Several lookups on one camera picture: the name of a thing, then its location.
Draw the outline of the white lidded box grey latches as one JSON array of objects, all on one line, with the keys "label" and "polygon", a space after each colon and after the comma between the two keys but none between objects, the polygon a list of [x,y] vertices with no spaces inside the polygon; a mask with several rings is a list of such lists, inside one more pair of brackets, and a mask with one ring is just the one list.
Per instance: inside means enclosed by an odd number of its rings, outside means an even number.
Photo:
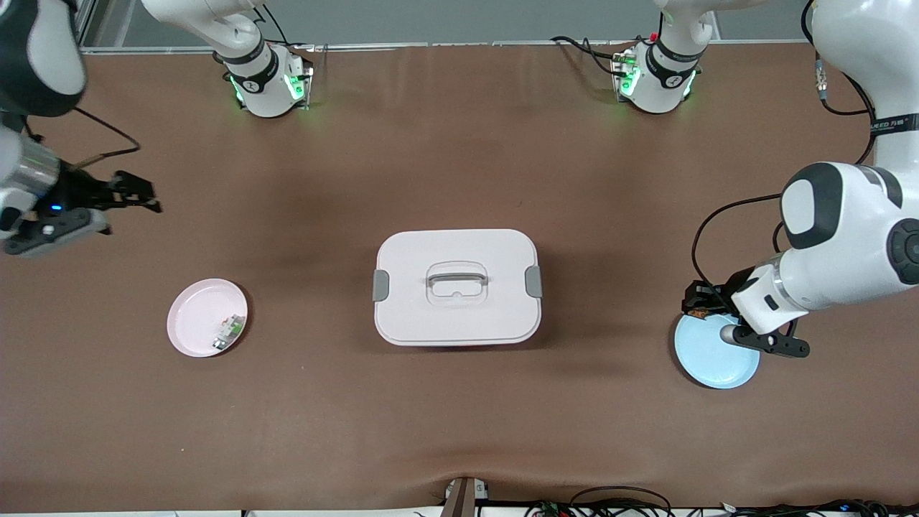
[{"label": "white lidded box grey latches", "polygon": [[394,233],[377,252],[374,323],[390,344],[522,343],[541,324],[542,300],[537,248],[514,229]]}]

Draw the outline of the light blue round plate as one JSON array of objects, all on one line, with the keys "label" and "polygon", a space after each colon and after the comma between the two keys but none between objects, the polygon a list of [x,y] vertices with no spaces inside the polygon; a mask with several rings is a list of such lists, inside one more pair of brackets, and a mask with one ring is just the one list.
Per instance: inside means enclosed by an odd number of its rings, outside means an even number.
[{"label": "light blue round plate", "polygon": [[715,389],[732,389],[747,383],[760,363],[757,350],[726,343],[721,331],[737,326],[732,315],[709,315],[700,320],[681,315],[673,342],[680,366],[696,382]]}]

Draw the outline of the pale pink round plate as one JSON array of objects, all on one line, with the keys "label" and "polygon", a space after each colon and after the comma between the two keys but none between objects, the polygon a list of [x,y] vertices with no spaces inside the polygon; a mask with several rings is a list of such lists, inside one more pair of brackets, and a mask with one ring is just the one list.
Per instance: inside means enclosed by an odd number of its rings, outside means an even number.
[{"label": "pale pink round plate", "polygon": [[201,279],[175,297],[165,324],[167,336],[187,356],[213,357],[233,346],[223,351],[211,347],[221,321],[230,315],[243,315],[247,323],[249,306],[243,290],[227,279]]}]

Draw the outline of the brown table mat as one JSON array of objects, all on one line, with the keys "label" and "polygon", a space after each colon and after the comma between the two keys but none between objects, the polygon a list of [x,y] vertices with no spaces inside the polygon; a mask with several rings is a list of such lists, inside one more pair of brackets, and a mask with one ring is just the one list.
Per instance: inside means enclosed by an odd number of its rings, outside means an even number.
[{"label": "brown table mat", "polygon": [[[163,213],[0,256],[0,513],[428,506],[460,475],[519,500],[918,503],[919,289],[803,318],[811,356],[765,356],[736,389],[673,359],[702,220],[863,150],[806,44],[708,49],[664,116],[557,46],[314,58],[311,107],[260,120],[209,55],[86,57],[83,108],[142,146],[93,171],[150,180]],[[460,227],[534,241],[537,332],[388,344],[378,248]],[[201,279],[239,286],[249,317],[193,358],[165,324]]]}]

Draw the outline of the green white push-button switch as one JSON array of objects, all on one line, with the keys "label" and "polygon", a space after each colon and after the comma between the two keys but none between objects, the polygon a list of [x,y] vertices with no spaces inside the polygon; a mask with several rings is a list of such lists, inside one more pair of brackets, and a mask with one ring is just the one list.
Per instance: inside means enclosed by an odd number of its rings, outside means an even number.
[{"label": "green white push-button switch", "polygon": [[216,350],[226,350],[238,340],[246,326],[246,317],[243,315],[230,315],[221,321],[218,331],[211,341],[211,347]]}]

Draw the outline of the aluminium frame profile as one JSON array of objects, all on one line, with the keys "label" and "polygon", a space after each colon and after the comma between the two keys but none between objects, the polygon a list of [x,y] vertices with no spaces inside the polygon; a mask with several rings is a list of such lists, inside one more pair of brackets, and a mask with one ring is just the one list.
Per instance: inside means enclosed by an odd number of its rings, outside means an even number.
[{"label": "aluminium frame profile", "polygon": [[76,30],[76,42],[80,50],[92,47],[94,44],[94,33],[98,26],[99,12],[104,7],[106,0],[73,0],[75,13],[73,13],[73,24]]}]

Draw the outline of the silver table edge rail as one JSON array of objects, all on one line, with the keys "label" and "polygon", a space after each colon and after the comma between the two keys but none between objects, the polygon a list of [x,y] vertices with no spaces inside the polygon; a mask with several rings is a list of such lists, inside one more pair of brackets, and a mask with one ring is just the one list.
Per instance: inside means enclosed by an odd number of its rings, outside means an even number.
[{"label": "silver table edge rail", "polygon": [[[727,44],[805,44],[800,39],[713,39],[709,49]],[[399,50],[403,48],[465,48],[465,47],[545,47],[555,45],[551,40],[495,40],[476,43],[372,43],[372,44],[294,44],[293,49],[305,52],[376,52],[376,50]],[[161,47],[83,47],[81,52],[89,55],[209,55],[210,47],[161,46]]]}]

